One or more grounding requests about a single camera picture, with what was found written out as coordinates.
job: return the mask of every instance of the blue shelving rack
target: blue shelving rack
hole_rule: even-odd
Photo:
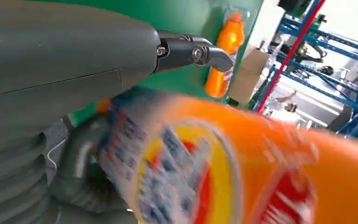
[[[285,16],[283,16],[281,23],[278,27],[278,31],[281,31],[281,32],[289,34],[289,35],[298,36],[300,30],[302,29],[302,27],[304,27],[305,21],[307,20],[307,18],[310,17],[311,12],[315,9],[316,5],[319,2],[320,2],[320,0],[314,0],[314,2],[310,6],[309,12],[307,13],[307,15],[305,16],[305,18],[303,20],[303,23],[297,22],[292,19],[285,18]],[[316,38],[314,38],[315,36],[323,37],[323,40],[319,40],[319,37],[318,37],[318,39],[316,39]],[[353,49],[357,50],[357,52],[348,51],[348,50],[342,49],[340,47],[334,46],[333,44],[329,44],[328,43],[329,40],[333,40],[338,43],[344,44],[346,46],[350,46]],[[323,32],[323,31],[315,29],[315,28],[309,28],[307,34],[303,38],[303,41],[306,41],[310,44],[318,45],[322,48],[329,49],[331,51],[337,52],[339,54],[342,54],[344,56],[350,57],[350,58],[358,61],[358,42],[351,40],[349,38],[345,38],[343,36],[332,34],[332,33],[326,33],[326,32]],[[282,62],[283,59],[284,59],[284,56],[278,55],[276,60]],[[351,119],[337,133],[343,134],[345,136],[358,137],[358,87],[351,85],[351,84],[344,83],[342,81],[339,81],[339,80],[332,78],[328,75],[325,75],[321,72],[315,71],[310,67],[302,65],[300,63],[297,63],[293,60],[290,60],[288,65],[293,66],[299,70],[305,71],[307,73],[311,73],[315,76],[318,76],[320,79],[322,79],[324,82],[326,82],[326,84],[328,84],[328,86],[330,86],[333,89],[337,89],[336,86],[340,85],[340,86],[342,86],[343,90],[346,90],[346,92],[352,91],[352,92],[356,93],[355,99],[352,99],[351,97],[348,96],[348,94],[344,93],[343,91],[337,90],[340,92],[340,95],[342,96],[342,97],[337,97],[337,96],[334,96],[326,91],[321,90],[320,88],[318,88],[316,86],[311,85],[310,83],[306,82],[305,80],[303,80],[289,72],[285,72],[285,71],[282,72],[282,75],[284,75],[294,81],[297,81],[297,82],[299,82],[299,83],[301,83],[301,84],[303,84],[319,93],[322,93],[338,102],[341,102],[343,104],[346,104],[346,105],[352,107],[353,112],[352,112]],[[273,73],[275,73],[274,76],[276,76],[276,72],[278,71],[278,69],[271,68],[271,71]],[[269,85],[271,86],[271,83],[268,83],[265,89],[268,89]],[[267,91],[264,91],[264,93],[261,94],[261,96],[259,97],[259,101],[265,97],[266,92]]]

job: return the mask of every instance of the orange plastic bottle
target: orange plastic bottle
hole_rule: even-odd
[[[241,13],[235,12],[226,21],[217,40],[217,46],[225,50],[234,62],[237,58],[239,47],[245,41],[245,35],[243,33],[244,24],[245,22]],[[219,72],[211,68],[207,83],[205,84],[205,92],[211,97],[223,97],[228,90],[232,75],[233,69],[227,72]]]

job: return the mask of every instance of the robotic arm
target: robotic arm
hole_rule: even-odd
[[[229,56],[201,37],[91,7],[0,0],[0,142],[190,64],[220,71]]]

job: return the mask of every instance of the plastic packaging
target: plastic packaging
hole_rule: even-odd
[[[245,19],[248,17],[248,12],[238,9],[230,9],[227,11],[227,18],[223,29],[220,31],[217,46],[225,50],[235,62],[239,47],[245,41],[243,33]],[[215,98],[223,97],[230,84],[233,69],[227,72],[219,72],[211,68],[208,74],[207,82],[205,83],[205,92]]]
[[[149,224],[358,223],[358,142],[134,88],[98,161]]]

